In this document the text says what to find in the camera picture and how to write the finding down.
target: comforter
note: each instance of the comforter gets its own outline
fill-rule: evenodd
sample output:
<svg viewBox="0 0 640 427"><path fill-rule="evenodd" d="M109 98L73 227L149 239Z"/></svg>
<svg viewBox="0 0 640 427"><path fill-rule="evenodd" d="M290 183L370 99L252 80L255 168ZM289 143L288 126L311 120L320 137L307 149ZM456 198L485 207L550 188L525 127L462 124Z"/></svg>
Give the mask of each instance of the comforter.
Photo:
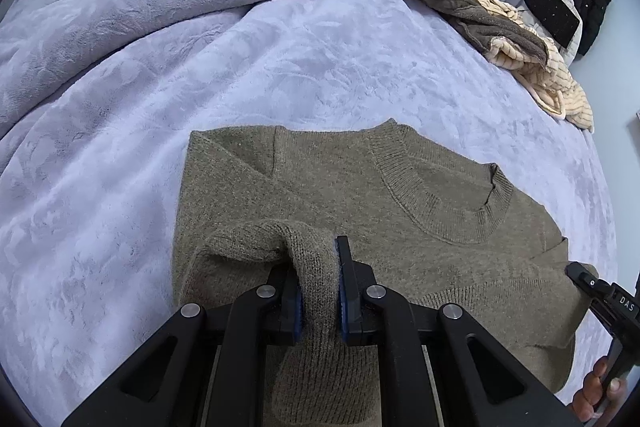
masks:
<svg viewBox="0 0 640 427"><path fill-rule="evenodd" d="M537 108L420 0L18 0L0 24L0 363L59 425L174 311L194 129L388 119L494 161L570 256L615 276L593 140ZM606 352L578 330L569 399Z"/></svg>

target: ribbed neckline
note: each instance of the ribbed neckline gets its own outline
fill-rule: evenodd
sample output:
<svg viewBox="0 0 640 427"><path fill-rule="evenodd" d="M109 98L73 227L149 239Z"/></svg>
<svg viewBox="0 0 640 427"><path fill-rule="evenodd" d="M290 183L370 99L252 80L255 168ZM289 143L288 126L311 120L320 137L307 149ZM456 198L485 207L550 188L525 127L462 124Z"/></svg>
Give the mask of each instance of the ribbed neckline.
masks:
<svg viewBox="0 0 640 427"><path fill-rule="evenodd" d="M429 191L412 165L412 155L442 165L453 172L490 182L486 203L478 210L454 208ZM503 222L514 187L496 164L477 164L431 140L412 134L394 120L369 131L369 146L386 187L414 223L424 232L452 243L487 241Z"/></svg>

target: finger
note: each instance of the finger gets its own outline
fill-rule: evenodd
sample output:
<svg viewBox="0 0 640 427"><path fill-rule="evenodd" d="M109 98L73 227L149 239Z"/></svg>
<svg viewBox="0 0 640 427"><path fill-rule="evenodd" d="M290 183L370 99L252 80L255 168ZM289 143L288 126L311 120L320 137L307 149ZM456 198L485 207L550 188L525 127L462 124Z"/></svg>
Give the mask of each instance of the finger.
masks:
<svg viewBox="0 0 640 427"><path fill-rule="evenodd" d="M573 403L570 403L569 405L567 405L567 406L566 406L566 408L567 408L569 411L571 411L572 413L574 413L574 415L578 416L578 413L577 413L577 412L575 412L574 404L573 404Z"/></svg>
<svg viewBox="0 0 640 427"><path fill-rule="evenodd" d="M582 381L582 393L591 405L596 405L602 398L602 383L594 374L589 373Z"/></svg>
<svg viewBox="0 0 640 427"><path fill-rule="evenodd" d="M618 405L626 396L626 380L622 378L614 378L607 387L607 398L612 404Z"/></svg>
<svg viewBox="0 0 640 427"><path fill-rule="evenodd" d="M607 398L609 404L605 409L602 417L598 420L594 427L605 427L609 425L613 417L620 409L626 396L626 380L622 378L614 378L607 387Z"/></svg>
<svg viewBox="0 0 640 427"><path fill-rule="evenodd" d="M593 406L587 401L582 390L574 394L574 400L571 402L575 415L581 422L586 422L593 417Z"/></svg>
<svg viewBox="0 0 640 427"><path fill-rule="evenodd" d="M593 364L593 374L601 378L607 371L607 357L602 357Z"/></svg>

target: knit sweater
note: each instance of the knit sweater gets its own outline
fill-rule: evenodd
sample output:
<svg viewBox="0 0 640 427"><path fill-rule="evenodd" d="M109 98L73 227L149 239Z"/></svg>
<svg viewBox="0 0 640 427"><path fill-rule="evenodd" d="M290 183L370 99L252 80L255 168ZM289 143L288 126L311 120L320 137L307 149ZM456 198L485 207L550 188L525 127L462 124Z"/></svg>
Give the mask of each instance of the knit sweater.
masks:
<svg viewBox="0 0 640 427"><path fill-rule="evenodd" d="M457 302L552 391L566 381L588 301L543 206L478 164L389 120L359 132L280 126L191 134L174 246L177 304L232 302L291 259L298 346L272 350L266 426L349 425L379 409L376 352L336 334L334 237L414 303Z"/></svg>

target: lavender blanket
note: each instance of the lavender blanket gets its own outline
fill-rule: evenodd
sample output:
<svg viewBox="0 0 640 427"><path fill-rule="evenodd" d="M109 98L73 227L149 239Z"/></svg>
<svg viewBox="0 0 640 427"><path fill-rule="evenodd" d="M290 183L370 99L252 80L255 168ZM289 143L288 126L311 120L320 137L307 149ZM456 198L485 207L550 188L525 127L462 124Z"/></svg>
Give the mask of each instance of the lavender blanket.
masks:
<svg viewBox="0 0 640 427"><path fill-rule="evenodd" d="M0 23L0 363L42 426L173 312L191 130L388 118L498 162L572 259L615 277L590 134L540 111L419 0L17 0ZM606 349L587 320L564 399Z"/></svg>

